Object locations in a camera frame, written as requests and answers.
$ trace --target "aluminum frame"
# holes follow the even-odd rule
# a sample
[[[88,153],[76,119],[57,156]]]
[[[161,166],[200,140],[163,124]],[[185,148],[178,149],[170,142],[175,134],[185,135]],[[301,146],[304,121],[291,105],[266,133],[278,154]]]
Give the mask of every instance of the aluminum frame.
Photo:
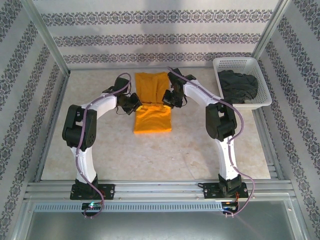
[[[269,22],[267,23],[265,29],[263,30],[263,33],[259,39],[259,42],[257,43],[257,45],[255,46],[252,52],[251,57],[259,60],[262,52],[265,50],[271,36],[276,30],[276,27],[279,24],[290,2],[291,0],[279,0],[277,5],[275,6],[275,9],[273,11],[273,14]]]
[[[271,178],[278,178],[279,180],[284,180],[285,176],[281,169],[279,160],[277,158],[276,150],[272,143],[270,133],[268,131],[268,126],[264,117],[264,113],[261,108],[252,111],[253,118],[255,121],[256,129],[259,134],[261,146],[264,152],[265,160],[269,167],[269,173]]]
[[[56,129],[56,124],[57,124],[57,121],[58,121],[58,116],[59,116],[59,113],[60,113],[62,101],[63,101],[65,93],[66,93],[68,80],[69,80],[69,76],[65,76],[65,79],[63,81],[63,85],[61,87],[61,93],[58,96],[58,99],[56,100],[57,101],[57,106],[55,108],[55,111],[51,113],[51,115],[53,115],[52,124],[51,124],[50,129],[48,130],[49,133],[48,133],[47,140],[45,141],[43,154],[42,154],[40,162],[39,162],[39,168],[38,168],[38,171],[36,172],[36,175],[35,175],[35,179],[34,179],[35,182],[40,182],[42,173],[43,173],[44,168],[45,168],[46,159],[47,159],[49,148],[50,148],[50,144],[51,144],[51,141],[52,141],[52,138],[54,136],[55,129]]]
[[[50,53],[54,57],[55,61],[61,68],[65,76],[69,76],[70,69],[67,66],[67,63],[64,57],[61,55],[55,40],[51,36],[44,20],[42,19],[38,9],[36,8],[33,0],[21,0],[21,4],[27,12],[28,16],[32,20],[33,24],[37,28],[39,34],[41,35],[44,43],[47,45]]]
[[[232,201],[232,198],[205,199],[203,189],[198,183],[216,182],[214,180],[168,180],[168,181],[100,181],[102,184],[115,184],[114,200],[108,203],[120,203],[124,206],[132,203],[220,203]],[[250,191],[252,184],[244,180]],[[15,225],[12,240],[25,239],[36,206],[43,203],[63,205],[68,203],[89,202],[70,200],[73,181],[41,181],[31,182],[26,188],[18,221]],[[309,238],[301,210],[297,203],[295,191],[290,180],[258,179],[256,190],[251,201],[283,201],[295,239]]]

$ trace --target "black mounting plate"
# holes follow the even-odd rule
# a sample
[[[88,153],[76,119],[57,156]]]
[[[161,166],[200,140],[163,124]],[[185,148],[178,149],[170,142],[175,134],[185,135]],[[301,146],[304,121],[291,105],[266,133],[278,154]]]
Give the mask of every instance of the black mounting plate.
[[[114,184],[99,184],[98,189],[103,194],[104,200],[113,200],[115,196],[115,187]],[[87,196],[83,193],[79,192],[76,184],[72,185],[71,193],[70,193],[71,200],[101,200],[99,194],[95,196]]]
[[[224,199],[226,198],[219,188],[219,182],[206,182],[198,183],[198,187],[203,189],[205,199]],[[246,199],[249,197],[247,185],[242,182],[241,186],[237,188],[233,193],[229,194],[228,198],[236,198],[238,192],[240,199]]]

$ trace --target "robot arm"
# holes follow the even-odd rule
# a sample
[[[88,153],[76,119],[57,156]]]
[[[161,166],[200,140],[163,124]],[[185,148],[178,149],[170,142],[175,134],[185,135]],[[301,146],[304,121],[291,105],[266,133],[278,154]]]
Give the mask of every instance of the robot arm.
[[[96,140],[97,120],[106,112],[116,107],[122,107],[122,109],[128,115],[130,115],[142,105],[136,93],[128,96],[129,93],[126,93],[128,91],[128,88],[123,92],[113,94],[113,92],[120,90],[128,82],[129,81],[127,79],[118,77],[114,83],[114,86],[103,91],[100,96],[105,96],[106,93],[109,93],[109,95],[96,101],[89,107],[87,111],[84,137],[79,151],[78,164],[80,171],[90,183],[97,182],[98,184],[97,173],[95,171],[92,158],[92,145]],[[77,146],[80,141],[82,130],[81,123],[83,123],[84,111],[89,104],[90,103],[87,103],[81,106],[71,105],[68,109],[65,124],[63,127],[62,138],[70,147],[75,159]],[[77,183],[79,185],[81,185],[81,183],[85,185],[87,184],[87,182],[79,172],[77,172],[76,176],[76,184]]]
[[[178,68],[173,70],[178,75],[182,76]],[[225,195],[234,192],[241,185],[241,176],[235,171],[233,166],[237,167],[235,160],[234,141],[230,143],[231,157],[233,166],[230,162],[228,141],[235,134],[237,121],[234,111],[219,103],[215,99],[221,99],[214,94],[209,94],[210,97],[202,90],[206,90],[199,81],[192,75],[184,76],[191,82],[187,82],[178,76],[169,72],[168,77],[171,82],[172,91],[167,90],[163,96],[163,104],[173,107],[182,107],[184,97],[190,97],[196,101],[199,106],[205,108],[205,126],[209,136],[215,139],[219,149],[219,181],[222,192]]]

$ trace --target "glass panel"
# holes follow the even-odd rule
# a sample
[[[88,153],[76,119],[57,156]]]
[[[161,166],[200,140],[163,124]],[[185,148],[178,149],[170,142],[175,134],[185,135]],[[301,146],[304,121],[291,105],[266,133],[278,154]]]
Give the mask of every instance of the glass panel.
[[[234,218],[220,212],[80,213],[34,212],[28,240],[295,239],[284,201],[253,201]]]

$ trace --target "white floor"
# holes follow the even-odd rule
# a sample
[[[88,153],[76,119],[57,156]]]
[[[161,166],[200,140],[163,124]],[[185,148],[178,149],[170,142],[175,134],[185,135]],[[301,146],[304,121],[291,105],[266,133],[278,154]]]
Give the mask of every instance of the white floor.
[[[213,69],[181,68],[182,74],[194,75],[212,93],[219,95]],[[113,85],[116,77],[128,72],[158,73],[166,69],[75,70],[71,72],[42,180],[74,180],[73,155],[62,139],[62,130],[70,105],[82,105],[98,97]],[[244,133],[235,141],[238,168],[255,179],[270,174],[251,110],[241,110]],[[117,115],[115,110],[102,116],[93,145],[94,167],[100,180],[188,180],[218,179],[218,148],[205,127],[205,109],[193,100],[172,110],[172,132],[133,133],[135,114]]]

